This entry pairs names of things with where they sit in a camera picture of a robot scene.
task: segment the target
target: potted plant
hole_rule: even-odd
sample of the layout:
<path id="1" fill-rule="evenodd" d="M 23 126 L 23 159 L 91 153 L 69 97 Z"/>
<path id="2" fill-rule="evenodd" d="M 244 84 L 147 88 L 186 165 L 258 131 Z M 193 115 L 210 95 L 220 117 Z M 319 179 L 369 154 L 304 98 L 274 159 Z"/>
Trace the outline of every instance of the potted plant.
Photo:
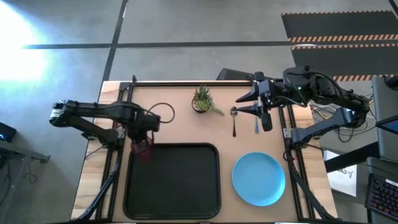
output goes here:
<path id="1" fill-rule="evenodd" d="M 204 113 L 209 109 L 212 109 L 214 112 L 224 116 L 224 112 L 218 109 L 214 104 L 210 90 L 205 85 L 202 85 L 199 90 L 195 90 L 195 94 L 192 99 L 192 108 L 197 113 Z"/>

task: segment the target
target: black mat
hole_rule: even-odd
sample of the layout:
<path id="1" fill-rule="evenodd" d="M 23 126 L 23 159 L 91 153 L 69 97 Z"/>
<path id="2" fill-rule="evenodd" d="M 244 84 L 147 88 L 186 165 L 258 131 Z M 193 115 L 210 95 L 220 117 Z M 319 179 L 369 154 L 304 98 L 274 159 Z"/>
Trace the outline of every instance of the black mat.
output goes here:
<path id="1" fill-rule="evenodd" d="M 398 73 L 396 44 L 298 46 L 292 47 L 292 53 L 296 66 L 309 65 L 338 80 L 369 80 L 371 75 Z"/>
<path id="2" fill-rule="evenodd" d="M 292 42 L 398 39 L 392 11 L 286 13 L 282 20 Z"/>
<path id="3" fill-rule="evenodd" d="M 150 162 L 130 155 L 124 213 L 140 220 L 209 219 L 220 210 L 220 191 L 213 145 L 155 144 Z"/>

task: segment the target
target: paper sign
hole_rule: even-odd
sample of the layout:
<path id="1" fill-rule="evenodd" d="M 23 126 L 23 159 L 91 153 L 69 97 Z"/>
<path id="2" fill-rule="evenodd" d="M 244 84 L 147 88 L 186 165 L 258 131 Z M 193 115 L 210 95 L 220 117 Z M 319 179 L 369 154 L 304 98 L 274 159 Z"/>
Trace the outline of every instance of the paper sign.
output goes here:
<path id="1" fill-rule="evenodd" d="M 336 156 L 339 155 L 331 151 L 325 151 L 323 160 L 327 161 Z M 356 197 L 356 165 L 330 172 L 328 173 L 328 178 L 330 187 L 333 190 Z"/>

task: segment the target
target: black tray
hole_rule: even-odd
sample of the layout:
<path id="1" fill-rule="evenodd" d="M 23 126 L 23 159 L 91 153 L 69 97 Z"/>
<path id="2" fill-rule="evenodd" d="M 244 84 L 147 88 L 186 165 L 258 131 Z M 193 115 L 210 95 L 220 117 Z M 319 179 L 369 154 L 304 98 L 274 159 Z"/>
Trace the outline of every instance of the black tray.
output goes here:
<path id="1" fill-rule="evenodd" d="M 123 202 L 127 217 L 209 219 L 220 208 L 220 163 L 212 144 L 155 144 L 150 162 L 130 153 Z"/>

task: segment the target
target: blue plate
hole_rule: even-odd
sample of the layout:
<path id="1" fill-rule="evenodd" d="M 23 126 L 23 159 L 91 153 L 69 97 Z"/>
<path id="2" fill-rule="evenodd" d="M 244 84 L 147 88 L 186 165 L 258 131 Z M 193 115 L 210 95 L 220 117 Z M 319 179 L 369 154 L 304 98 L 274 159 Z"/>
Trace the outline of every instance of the blue plate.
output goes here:
<path id="1" fill-rule="evenodd" d="M 283 169 L 274 158 L 263 152 L 252 152 L 236 161 L 232 183 L 244 201 L 263 207 L 280 199 L 286 180 Z"/>

